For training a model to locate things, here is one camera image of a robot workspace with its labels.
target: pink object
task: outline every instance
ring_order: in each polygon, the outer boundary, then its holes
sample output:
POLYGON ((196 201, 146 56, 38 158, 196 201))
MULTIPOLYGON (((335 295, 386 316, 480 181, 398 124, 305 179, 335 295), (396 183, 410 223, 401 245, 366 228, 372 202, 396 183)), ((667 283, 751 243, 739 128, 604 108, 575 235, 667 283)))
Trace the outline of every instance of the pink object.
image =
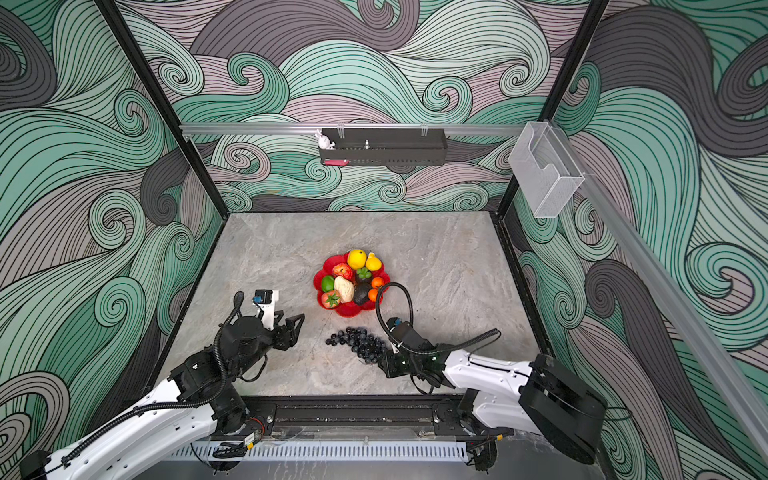
POLYGON ((349 163, 349 160, 326 160, 323 163, 331 167, 343 167, 349 163))
MULTIPOLYGON (((349 252, 345 253, 344 255, 334 255, 333 257, 329 257, 328 260, 325 261, 323 264, 323 269, 315 274, 315 278, 312 281, 312 284, 315 286, 315 290, 317 290, 317 303, 320 306, 323 306, 323 302, 320 300, 320 298, 323 296, 323 289, 320 288, 320 284, 323 281, 323 277, 325 275, 333 276, 333 267, 338 265, 339 263, 346 263, 346 258, 349 256, 349 252)), ((373 276, 371 277, 371 280, 380 276, 382 277, 382 280, 384 280, 384 284, 389 283, 389 275, 384 271, 384 263, 382 262, 382 267, 378 269, 373 273, 373 276)), ((336 313, 338 313, 340 316, 346 317, 346 318, 352 318, 353 316, 357 316, 360 312, 363 310, 373 310, 376 308, 376 304, 370 300, 365 302, 363 305, 358 305, 354 302, 347 302, 342 303, 336 308, 333 309, 326 309, 326 310, 334 310, 336 313)))

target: green lime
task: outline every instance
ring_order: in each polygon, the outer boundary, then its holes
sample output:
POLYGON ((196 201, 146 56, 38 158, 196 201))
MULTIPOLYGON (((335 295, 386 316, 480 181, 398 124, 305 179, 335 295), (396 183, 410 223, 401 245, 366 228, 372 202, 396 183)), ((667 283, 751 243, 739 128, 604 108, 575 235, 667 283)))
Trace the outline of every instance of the green lime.
POLYGON ((325 275, 323 277, 323 281, 320 282, 320 288, 323 289, 323 292, 330 292, 333 290, 333 277, 330 275, 325 275))

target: tomato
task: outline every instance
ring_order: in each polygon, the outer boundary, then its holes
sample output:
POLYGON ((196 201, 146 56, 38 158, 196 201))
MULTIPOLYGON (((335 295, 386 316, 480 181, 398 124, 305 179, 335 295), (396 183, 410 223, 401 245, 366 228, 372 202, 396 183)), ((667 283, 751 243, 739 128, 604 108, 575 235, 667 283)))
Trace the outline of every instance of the tomato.
POLYGON ((338 290, 331 290, 330 292, 325 292, 323 296, 320 297, 320 302, 322 302, 323 306, 328 309, 336 308, 339 306, 339 303, 341 303, 341 295, 339 295, 338 290))
POLYGON ((342 276, 351 282, 354 276, 354 272, 352 271, 352 267, 346 263, 339 263, 333 267, 333 276, 342 276))

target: clear acrylic holder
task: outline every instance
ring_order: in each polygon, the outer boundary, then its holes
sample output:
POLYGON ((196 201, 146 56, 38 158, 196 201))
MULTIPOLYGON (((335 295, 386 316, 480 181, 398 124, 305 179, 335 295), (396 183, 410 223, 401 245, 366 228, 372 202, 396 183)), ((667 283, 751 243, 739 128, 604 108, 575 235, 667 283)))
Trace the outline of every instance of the clear acrylic holder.
POLYGON ((559 215, 584 181, 575 157, 562 129, 545 121, 525 125, 509 154, 509 165, 534 217, 559 215))

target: white rabbit figurine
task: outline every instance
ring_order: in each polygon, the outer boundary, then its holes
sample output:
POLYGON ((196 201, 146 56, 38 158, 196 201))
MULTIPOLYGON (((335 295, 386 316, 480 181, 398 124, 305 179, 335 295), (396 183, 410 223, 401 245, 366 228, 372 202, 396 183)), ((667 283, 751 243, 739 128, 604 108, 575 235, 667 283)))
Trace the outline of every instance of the white rabbit figurine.
POLYGON ((336 146, 334 142, 329 140, 328 137, 323 135, 323 132, 320 131, 318 128, 315 130, 315 138, 317 139, 317 146, 322 148, 323 150, 333 150, 333 148, 336 146))

